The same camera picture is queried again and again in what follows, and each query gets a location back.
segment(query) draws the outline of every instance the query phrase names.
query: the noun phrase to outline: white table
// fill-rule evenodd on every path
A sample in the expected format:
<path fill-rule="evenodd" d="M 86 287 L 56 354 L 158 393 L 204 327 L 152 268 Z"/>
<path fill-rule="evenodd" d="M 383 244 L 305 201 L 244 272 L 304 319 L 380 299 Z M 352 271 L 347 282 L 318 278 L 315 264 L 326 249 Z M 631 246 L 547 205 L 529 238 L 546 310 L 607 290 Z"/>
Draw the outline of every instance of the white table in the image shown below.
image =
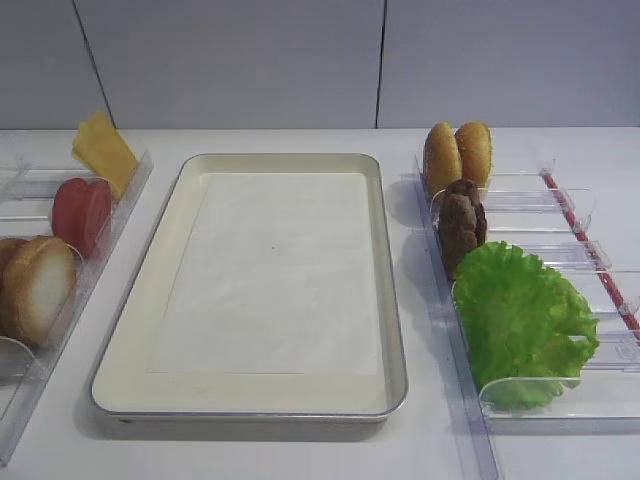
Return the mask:
<path fill-rule="evenodd" d="M 154 171 L 11 463 L 0 475 L 16 480 L 465 478 L 443 386 L 457 381 L 455 369 L 448 342 L 433 335 L 426 315 L 421 291 L 432 288 L 431 267 L 416 236 L 420 219 L 415 192 L 402 177 L 411 172 L 426 130 L 135 133 L 148 146 Z M 640 129 L 495 129 L 493 134 L 496 139 L 548 135 L 558 159 L 558 184 L 590 188 L 597 195 L 590 237 L 600 240 L 614 266 L 640 268 L 634 248 L 640 241 L 634 194 L 640 177 Z M 59 135 L 70 139 L 73 134 Z M 88 376 L 169 186 L 187 158 L 216 152 L 360 152 L 380 162 L 410 386 L 404 406 L 370 439 L 118 441 L 108 439 L 92 420 Z M 494 441 L 508 479 L 633 478 L 640 434 L 503 436 Z"/>

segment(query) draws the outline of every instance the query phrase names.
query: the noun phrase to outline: cheese slice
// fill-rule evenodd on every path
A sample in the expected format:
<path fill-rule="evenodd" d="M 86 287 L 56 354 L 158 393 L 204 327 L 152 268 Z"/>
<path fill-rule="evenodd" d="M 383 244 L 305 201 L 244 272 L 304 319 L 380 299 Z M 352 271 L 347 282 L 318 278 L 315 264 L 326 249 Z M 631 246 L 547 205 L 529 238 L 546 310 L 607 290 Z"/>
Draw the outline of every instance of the cheese slice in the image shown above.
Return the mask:
<path fill-rule="evenodd" d="M 73 140 L 73 156 L 96 175 L 109 180 L 111 193 L 119 200 L 127 190 L 138 160 L 104 112 L 80 122 Z"/>

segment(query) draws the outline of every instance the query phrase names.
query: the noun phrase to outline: lettuce leaf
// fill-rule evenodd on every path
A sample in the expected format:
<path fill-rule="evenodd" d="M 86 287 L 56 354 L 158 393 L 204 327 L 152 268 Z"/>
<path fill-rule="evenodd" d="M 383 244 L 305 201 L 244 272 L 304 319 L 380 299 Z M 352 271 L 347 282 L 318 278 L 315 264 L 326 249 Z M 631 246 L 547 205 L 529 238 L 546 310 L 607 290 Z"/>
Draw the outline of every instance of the lettuce leaf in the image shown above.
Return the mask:
<path fill-rule="evenodd" d="M 509 377 L 578 378 L 598 348 L 587 301 L 560 272 L 517 246 L 488 242 L 468 253 L 453 294 L 479 389 Z M 561 395 L 563 385 L 575 387 L 502 382 L 483 393 L 499 410 L 530 409 Z"/>

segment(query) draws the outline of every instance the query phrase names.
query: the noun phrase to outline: sesame-free bun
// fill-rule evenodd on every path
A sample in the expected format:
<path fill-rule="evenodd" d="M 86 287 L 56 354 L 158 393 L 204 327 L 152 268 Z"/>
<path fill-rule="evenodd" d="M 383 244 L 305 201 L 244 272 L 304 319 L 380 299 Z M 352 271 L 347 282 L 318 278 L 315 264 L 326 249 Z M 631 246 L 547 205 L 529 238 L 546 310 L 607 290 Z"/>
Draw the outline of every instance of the sesame-free bun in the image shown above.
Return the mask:
<path fill-rule="evenodd" d="M 57 237 L 36 237 L 22 245 L 3 274 L 0 323 L 29 347 L 46 346 L 50 330 L 75 291 L 74 257 Z"/>
<path fill-rule="evenodd" d="M 462 178 L 473 180 L 477 188 L 486 188 L 492 168 L 492 145 L 489 127 L 481 122 L 462 125 L 455 134 Z"/>
<path fill-rule="evenodd" d="M 27 243 L 23 238 L 3 238 L 0 239 L 0 292 L 2 291 L 2 275 L 7 265 L 13 259 L 16 252 Z M 0 335 L 4 335 L 4 329 L 0 325 Z"/>
<path fill-rule="evenodd" d="M 462 162 L 451 125 L 435 125 L 424 144 L 423 172 L 426 187 L 433 197 L 462 176 Z"/>

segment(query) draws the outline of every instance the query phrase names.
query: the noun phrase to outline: tomato slice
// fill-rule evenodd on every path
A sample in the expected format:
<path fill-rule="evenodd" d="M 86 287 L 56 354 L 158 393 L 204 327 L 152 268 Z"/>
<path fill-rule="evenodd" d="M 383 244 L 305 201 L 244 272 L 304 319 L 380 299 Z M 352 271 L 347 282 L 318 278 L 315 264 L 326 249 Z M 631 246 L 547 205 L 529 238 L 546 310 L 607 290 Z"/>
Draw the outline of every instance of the tomato slice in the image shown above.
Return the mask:
<path fill-rule="evenodd" d="M 53 234 L 86 260 L 93 254 L 101 232 L 100 238 L 109 240 L 111 208 L 111 188 L 106 180 L 91 184 L 82 178 L 67 180 L 53 201 Z"/>
<path fill-rule="evenodd" d="M 92 183 L 79 214 L 80 234 L 76 248 L 85 259 L 92 255 L 99 238 L 108 243 L 111 234 L 111 207 L 109 182 L 98 180 Z"/>
<path fill-rule="evenodd" d="M 84 179 L 72 178 L 60 185 L 53 200 L 53 234 L 75 248 L 78 248 L 79 238 L 78 210 L 85 201 L 88 190 L 89 184 Z"/>

